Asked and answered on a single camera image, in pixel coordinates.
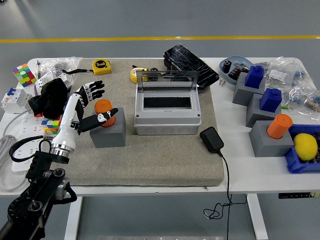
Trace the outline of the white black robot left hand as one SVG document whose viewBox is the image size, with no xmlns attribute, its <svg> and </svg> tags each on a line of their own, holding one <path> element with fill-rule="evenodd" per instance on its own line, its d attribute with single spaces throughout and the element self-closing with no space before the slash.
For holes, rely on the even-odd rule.
<svg viewBox="0 0 320 240">
<path fill-rule="evenodd" d="M 51 154 L 67 157 L 76 148 L 76 138 L 80 133 L 102 126 L 118 112 L 117 108 L 113 108 L 83 117 L 89 102 L 103 96 L 104 86 L 101 80 L 92 81 L 82 85 L 69 97 L 58 134 L 51 143 Z"/>
</svg>

